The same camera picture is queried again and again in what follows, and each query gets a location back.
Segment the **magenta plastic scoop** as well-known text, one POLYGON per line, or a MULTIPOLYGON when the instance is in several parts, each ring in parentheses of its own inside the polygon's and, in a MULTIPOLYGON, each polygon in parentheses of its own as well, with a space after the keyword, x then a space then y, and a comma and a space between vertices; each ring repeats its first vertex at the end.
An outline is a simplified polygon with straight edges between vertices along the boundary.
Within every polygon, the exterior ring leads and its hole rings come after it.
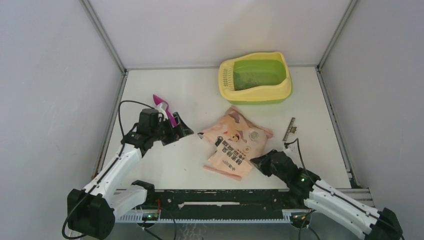
POLYGON ((156 105, 155 109, 157 109, 160 113, 163 113, 164 115, 166 115, 166 119, 170 121, 172 127, 176 127, 177 122, 174 115, 169 110, 168 102, 156 94, 153 94, 152 98, 153 98, 153 102, 156 105))

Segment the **black sealing clip strip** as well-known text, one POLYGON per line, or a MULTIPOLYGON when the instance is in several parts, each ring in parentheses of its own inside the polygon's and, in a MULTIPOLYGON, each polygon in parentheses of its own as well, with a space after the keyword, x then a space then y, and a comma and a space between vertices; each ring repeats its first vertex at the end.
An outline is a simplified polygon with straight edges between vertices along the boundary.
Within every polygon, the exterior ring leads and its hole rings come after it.
POLYGON ((289 139, 290 134, 295 134, 297 131, 297 127, 295 126, 296 118, 292 117, 290 119, 289 125, 285 131, 284 137, 282 139, 283 142, 286 142, 289 139))

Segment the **pink cat litter bag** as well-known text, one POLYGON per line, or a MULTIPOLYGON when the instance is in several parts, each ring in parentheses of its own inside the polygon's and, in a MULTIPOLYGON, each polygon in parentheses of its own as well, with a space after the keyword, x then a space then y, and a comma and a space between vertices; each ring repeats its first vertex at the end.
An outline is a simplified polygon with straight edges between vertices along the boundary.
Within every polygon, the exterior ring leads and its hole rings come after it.
POLYGON ((251 159, 263 155, 271 129, 258 126, 247 119, 234 105, 219 121, 198 133, 200 139, 216 147, 203 168, 241 181, 251 172, 251 159))

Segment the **yellow green litter box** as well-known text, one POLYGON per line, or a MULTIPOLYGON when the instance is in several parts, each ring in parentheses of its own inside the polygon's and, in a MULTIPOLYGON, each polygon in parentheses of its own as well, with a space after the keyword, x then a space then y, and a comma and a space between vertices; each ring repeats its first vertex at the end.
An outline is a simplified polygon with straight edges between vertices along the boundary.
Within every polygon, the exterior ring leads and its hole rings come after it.
POLYGON ((293 92, 287 61, 278 51, 225 60, 219 67, 218 87, 233 105, 277 104, 293 92))

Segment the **green cat litter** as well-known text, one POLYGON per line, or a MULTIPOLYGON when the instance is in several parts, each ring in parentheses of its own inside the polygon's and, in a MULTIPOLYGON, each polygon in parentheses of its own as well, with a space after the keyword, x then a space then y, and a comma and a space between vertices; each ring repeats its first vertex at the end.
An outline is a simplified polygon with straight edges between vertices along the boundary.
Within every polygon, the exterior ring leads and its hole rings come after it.
POLYGON ((233 84, 235 91, 247 90, 260 86, 276 86, 286 79, 285 70, 243 70, 235 71, 233 84))

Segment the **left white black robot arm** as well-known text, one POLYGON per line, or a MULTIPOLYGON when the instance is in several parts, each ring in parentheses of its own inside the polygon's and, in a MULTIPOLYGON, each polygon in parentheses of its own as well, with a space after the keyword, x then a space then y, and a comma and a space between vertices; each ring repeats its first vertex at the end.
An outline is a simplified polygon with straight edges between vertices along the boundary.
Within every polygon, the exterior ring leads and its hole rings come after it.
POLYGON ((67 216, 62 225, 62 236, 73 239, 66 230, 104 240, 113 230, 117 219, 129 210, 141 205, 153 207, 157 196, 146 189, 140 181, 124 192, 115 194, 122 179, 135 164, 139 163, 155 142, 163 146, 194 134, 181 119, 178 112, 172 114, 176 124, 171 123, 167 112, 159 107, 145 108, 121 141, 114 158, 82 189, 73 189, 67 196, 67 216))

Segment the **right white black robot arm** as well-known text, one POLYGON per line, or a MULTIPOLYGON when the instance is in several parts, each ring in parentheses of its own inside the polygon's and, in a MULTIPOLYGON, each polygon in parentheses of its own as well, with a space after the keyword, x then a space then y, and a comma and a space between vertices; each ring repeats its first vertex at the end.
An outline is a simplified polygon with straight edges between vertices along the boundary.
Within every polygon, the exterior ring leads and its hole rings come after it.
POLYGON ((265 176, 276 176, 286 184, 293 207, 316 210, 360 240, 404 239, 402 227, 392 210, 378 210, 346 195, 317 174, 297 166, 285 152, 271 150, 250 162, 265 176))

